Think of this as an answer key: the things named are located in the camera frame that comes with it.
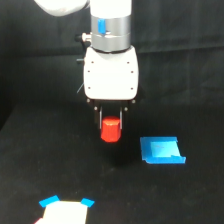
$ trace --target black surface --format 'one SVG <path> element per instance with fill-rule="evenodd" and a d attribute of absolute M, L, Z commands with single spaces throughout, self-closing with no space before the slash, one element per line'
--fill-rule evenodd
<path fill-rule="evenodd" d="M 0 222 L 34 223 L 53 195 L 96 201 L 87 224 L 223 223 L 224 109 L 133 110 L 116 144 L 86 105 L 20 105 L 0 133 Z M 177 136 L 185 165 L 149 165 L 139 138 Z"/>

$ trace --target blue tape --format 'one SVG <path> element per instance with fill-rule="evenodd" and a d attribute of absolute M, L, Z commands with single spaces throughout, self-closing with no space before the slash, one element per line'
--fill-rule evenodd
<path fill-rule="evenodd" d="M 186 157 L 171 156 L 171 157 L 151 157 L 146 160 L 151 164 L 185 164 Z"/>
<path fill-rule="evenodd" d="M 95 201 L 83 198 L 81 204 L 88 206 L 89 208 L 95 203 Z"/>
<path fill-rule="evenodd" d="M 176 137 L 140 138 L 142 160 L 151 164 L 184 164 L 186 157 L 181 157 Z"/>
<path fill-rule="evenodd" d="M 177 137 L 144 137 L 150 142 L 177 142 Z"/>
<path fill-rule="evenodd" d="M 47 205 L 49 205 L 49 204 L 51 204 L 51 203 L 54 203 L 54 202 L 56 202 L 56 201 L 60 201 L 60 200 L 59 200 L 58 196 L 55 195 L 55 196 L 53 196 L 53 197 L 47 198 L 47 199 L 45 199 L 45 200 L 43 200 L 43 201 L 40 201 L 39 204 L 40 204 L 43 208 L 45 208 Z"/>
<path fill-rule="evenodd" d="M 150 145 L 153 157 L 180 156 L 176 142 L 151 142 Z"/>

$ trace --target black background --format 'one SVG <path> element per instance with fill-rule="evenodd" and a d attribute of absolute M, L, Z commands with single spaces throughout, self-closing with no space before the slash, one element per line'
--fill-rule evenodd
<path fill-rule="evenodd" d="M 32 0 L 0 5 L 0 221 L 33 223 L 38 202 L 89 197 L 87 223 L 223 223 L 224 2 L 133 0 L 145 99 L 117 144 L 85 104 L 89 9 L 56 18 Z M 187 163 L 141 161 L 139 138 L 177 136 Z"/>

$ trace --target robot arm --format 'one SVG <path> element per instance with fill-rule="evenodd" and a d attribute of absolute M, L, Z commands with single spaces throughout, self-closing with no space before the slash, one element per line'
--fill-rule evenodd
<path fill-rule="evenodd" d="M 45 12 L 52 16 L 65 16 L 88 8 L 90 0 L 34 0 Z"/>
<path fill-rule="evenodd" d="M 91 42 L 84 59 L 84 90 L 93 106 L 101 138 L 116 142 L 123 130 L 124 115 L 135 103 L 138 61 L 131 46 L 132 0 L 34 0 L 53 16 L 64 16 L 90 6 L 91 33 L 79 36 Z M 105 104 L 114 104 L 120 118 L 102 116 Z"/>

